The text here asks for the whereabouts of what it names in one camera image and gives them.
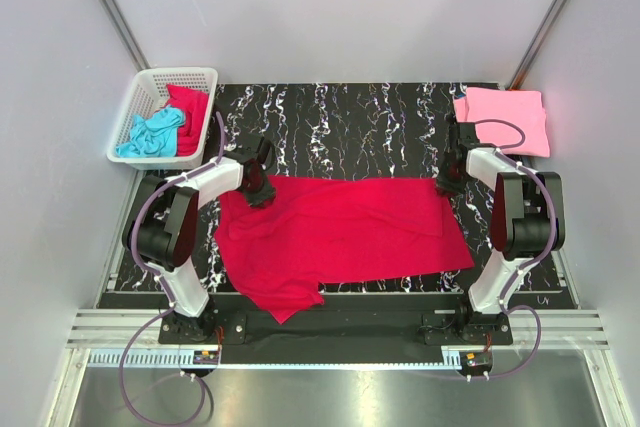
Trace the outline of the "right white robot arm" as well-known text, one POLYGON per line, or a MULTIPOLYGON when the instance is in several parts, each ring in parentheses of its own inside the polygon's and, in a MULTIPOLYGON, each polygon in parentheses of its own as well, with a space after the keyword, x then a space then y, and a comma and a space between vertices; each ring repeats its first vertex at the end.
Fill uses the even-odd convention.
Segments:
POLYGON ((490 327, 500 329, 511 296, 524 277, 565 241, 562 180, 508 157, 503 147, 483 143, 476 128, 510 127, 525 141, 524 131, 507 121, 459 122, 449 116, 448 143, 436 177, 442 196, 461 195, 471 179, 493 192, 490 221, 492 252, 480 277, 468 289, 449 326, 466 343, 476 343, 490 327))

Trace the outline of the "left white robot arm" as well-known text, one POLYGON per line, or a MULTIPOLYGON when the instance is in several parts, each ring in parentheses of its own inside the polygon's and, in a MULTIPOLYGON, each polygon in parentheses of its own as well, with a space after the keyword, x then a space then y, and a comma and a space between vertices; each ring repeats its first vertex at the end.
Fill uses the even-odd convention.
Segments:
POLYGON ((233 150, 179 175, 149 175, 140 182, 121 242, 134 262, 159 282, 173 313, 182 317, 181 331, 196 343, 215 333, 206 289, 196 274, 192 252, 199 210, 228 192, 249 206, 264 207, 275 199, 267 170, 275 163, 275 147, 251 135, 233 150))

